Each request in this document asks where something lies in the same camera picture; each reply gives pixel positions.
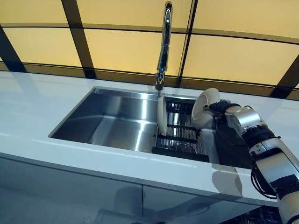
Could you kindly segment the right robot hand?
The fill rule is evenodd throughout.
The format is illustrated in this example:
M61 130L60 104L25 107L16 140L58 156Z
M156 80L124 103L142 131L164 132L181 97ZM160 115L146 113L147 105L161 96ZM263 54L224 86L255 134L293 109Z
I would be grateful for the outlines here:
M205 105L203 107L204 111L211 114L212 116L214 114L218 113L225 113L225 111L232 107L232 103L226 101L226 100L220 100L219 102L215 102L209 105Z

